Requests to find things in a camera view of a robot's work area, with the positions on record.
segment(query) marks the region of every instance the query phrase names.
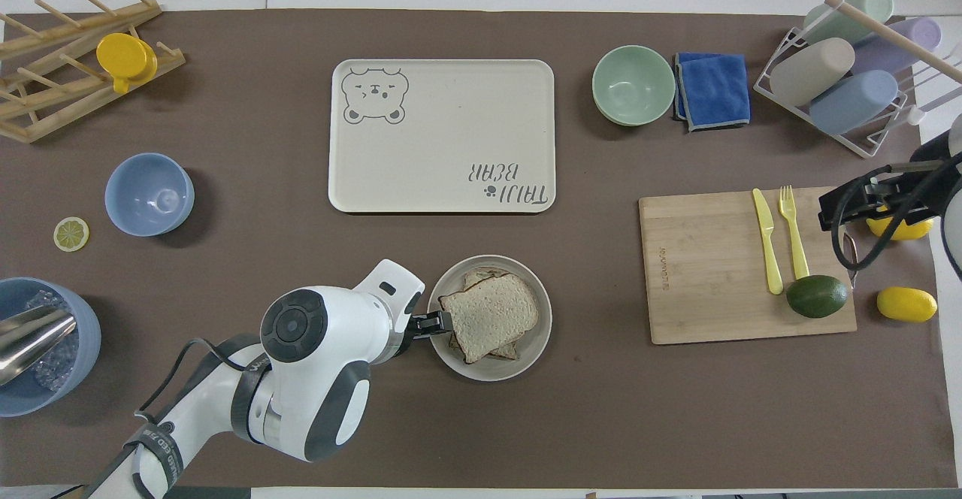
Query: brown tablecloth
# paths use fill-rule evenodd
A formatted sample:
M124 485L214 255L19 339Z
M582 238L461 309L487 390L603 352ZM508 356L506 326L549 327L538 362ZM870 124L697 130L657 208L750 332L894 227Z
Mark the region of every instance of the brown tablecloth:
M90 302L103 328L99 362L75 392L0 421L0 482L89 482L138 427L131 412L186 339L256 331L265 308L292 288L354 286L389 257L430 290L464 257L498 253L538 274L554 307L549 347L529 372L472 383L421 342L374 368L367 414L340 454L303 464L224 434L181 482L955 486L937 323L894 324L873 306L886 286L934 293L925 240L893 246L862 273L853 334L650 342L638 198L838 185L907 160L918 134L904 129L876 159L862 160L756 94L744 129L686 134L668 115L625 129L594 108L594 64L621 44L646 44L666 58L683 50L743 53L753 81L797 22L363 10L152 20L142 36L182 47L188 64L33 146L0 141L0 277L61 283ZM551 65L553 207L533 216L334 210L326 197L331 72L355 57ZM193 214L158 238L124 235L103 205L110 172L140 152L172 156L195 181ZM430 163L398 169L427 176ZM86 248L70 255L50 238L68 215L85 218L92 231Z

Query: metal scoop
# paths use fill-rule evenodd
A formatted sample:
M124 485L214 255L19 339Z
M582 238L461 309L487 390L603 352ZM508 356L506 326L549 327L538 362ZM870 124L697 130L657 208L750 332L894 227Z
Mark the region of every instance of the metal scoop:
M53 305L0 321L0 386L17 378L76 327L73 315Z

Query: bear drawing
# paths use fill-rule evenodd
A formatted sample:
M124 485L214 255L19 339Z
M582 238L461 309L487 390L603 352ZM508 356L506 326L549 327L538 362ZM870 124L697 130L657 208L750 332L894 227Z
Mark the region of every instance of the bear drawing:
M367 68L364 72L354 72L353 68L343 81L340 90L347 98L344 119L348 123L359 123L364 118L384 118L394 125L404 119L404 94L408 92L408 79L384 68Z

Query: green avocado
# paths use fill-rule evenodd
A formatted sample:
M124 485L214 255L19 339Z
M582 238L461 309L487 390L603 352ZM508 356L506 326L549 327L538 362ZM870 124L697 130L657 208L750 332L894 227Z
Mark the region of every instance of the green avocado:
M841 310L849 299L849 288L832 276L808 276L794 281L785 296L794 312L820 319Z

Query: lime slice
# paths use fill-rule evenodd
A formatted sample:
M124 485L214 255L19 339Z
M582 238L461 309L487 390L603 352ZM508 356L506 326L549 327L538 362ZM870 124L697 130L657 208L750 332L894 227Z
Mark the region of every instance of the lime slice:
M54 243L61 250L68 253L75 252L86 245L86 240L90 238L90 228L86 221L79 217L68 217L58 222L54 229Z

